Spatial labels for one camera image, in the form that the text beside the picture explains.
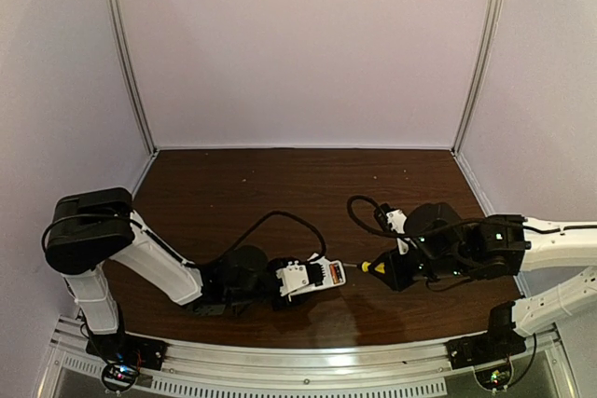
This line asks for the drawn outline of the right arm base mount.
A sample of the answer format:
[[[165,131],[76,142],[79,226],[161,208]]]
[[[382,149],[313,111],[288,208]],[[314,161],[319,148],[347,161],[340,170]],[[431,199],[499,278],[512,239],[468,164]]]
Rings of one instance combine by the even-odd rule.
[[[525,338],[516,333],[509,336],[490,336],[488,333],[464,336],[449,340],[445,347],[452,369],[496,362],[526,351]]]

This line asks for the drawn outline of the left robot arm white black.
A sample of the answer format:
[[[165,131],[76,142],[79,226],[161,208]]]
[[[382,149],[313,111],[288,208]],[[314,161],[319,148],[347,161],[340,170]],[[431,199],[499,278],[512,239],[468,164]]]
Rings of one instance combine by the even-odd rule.
[[[46,262],[59,272],[86,320],[93,341],[120,346],[124,317],[103,265],[113,261],[160,289],[173,303],[199,316],[237,312],[260,300],[276,308],[340,285],[326,246],[305,261],[269,259],[239,237],[214,260],[198,264],[158,236],[132,206],[123,187],[66,196],[55,205],[41,237]]]

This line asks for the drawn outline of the white remote control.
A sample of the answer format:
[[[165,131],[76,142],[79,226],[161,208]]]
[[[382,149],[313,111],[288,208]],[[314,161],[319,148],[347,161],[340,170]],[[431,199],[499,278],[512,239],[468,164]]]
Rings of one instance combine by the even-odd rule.
[[[303,288],[303,294],[340,287],[346,283],[344,267],[339,260],[321,258],[309,263],[306,270],[308,284]]]

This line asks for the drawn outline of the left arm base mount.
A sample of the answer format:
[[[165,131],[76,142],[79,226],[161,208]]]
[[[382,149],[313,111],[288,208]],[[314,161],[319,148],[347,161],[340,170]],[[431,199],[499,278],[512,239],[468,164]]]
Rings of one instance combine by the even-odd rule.
[[[162,340],[124,334],[90,336],[86,352],[103,361],[160,371],[167,348]]]

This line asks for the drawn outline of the yellow handled screwdriver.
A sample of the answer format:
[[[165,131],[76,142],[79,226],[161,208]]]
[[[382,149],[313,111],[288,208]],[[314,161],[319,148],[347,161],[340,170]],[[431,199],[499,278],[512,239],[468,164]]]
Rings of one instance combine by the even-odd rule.
[[[373,273],[373,272],[377,272],[379,274],[385,273],[385,264],[383,262],[378,263],[378,264],[373,264],[369,261],[363,261],[360,263],[343,262],[342,264],[345,268],[356,268],[365,273]]]

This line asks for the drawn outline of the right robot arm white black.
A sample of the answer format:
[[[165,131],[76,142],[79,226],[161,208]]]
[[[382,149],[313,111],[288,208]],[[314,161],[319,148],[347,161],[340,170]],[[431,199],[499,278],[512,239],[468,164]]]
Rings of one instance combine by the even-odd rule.
[[[466,350],[496,350],[501,357],[518,353],[537,330],[596,303],[592,222],[543,221],[520,214],[463,219],[445,202],[426,203],[408,215],[383,204],[375,218],[377,235],[395,240],[396,247],[358,267],[393,291],[449,275],[467,284],[544,268],[582,269],[538,295],[494,307],[485,333],[450,341],[454,355]]]

